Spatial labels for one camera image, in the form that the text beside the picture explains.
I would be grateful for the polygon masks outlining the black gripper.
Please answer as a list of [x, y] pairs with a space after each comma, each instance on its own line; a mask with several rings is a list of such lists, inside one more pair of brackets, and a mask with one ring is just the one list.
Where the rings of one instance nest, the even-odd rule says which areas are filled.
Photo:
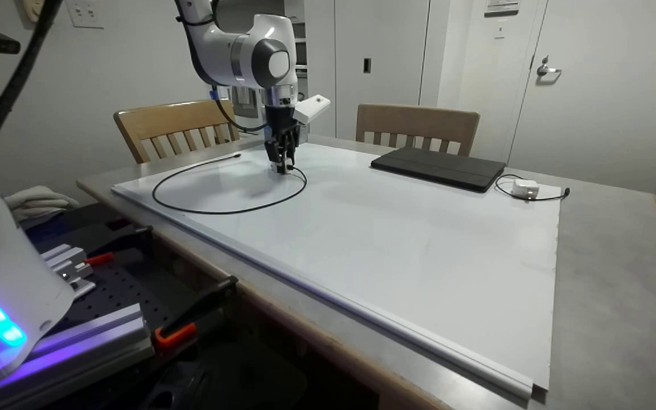
[[278, 173], [282, 171], [278, 149], [286, 149], [288, 159], [297, 161], [297, 148], [298, 148], [298, 123], [294, 119], [294, 107], [269, 107], [268, 154]]

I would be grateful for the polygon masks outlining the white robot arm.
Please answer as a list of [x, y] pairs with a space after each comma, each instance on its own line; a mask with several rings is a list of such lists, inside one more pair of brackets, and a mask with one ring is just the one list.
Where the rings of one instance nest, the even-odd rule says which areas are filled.
[[264, 149], [278, 173], [294, 166], [298, 146], [297, 40], [288, 15], [256, 13], [246, 32], [223, 32], [217, 0], [175, 0], [191, 63], [213, 86], [244, 86], [264, 94]]

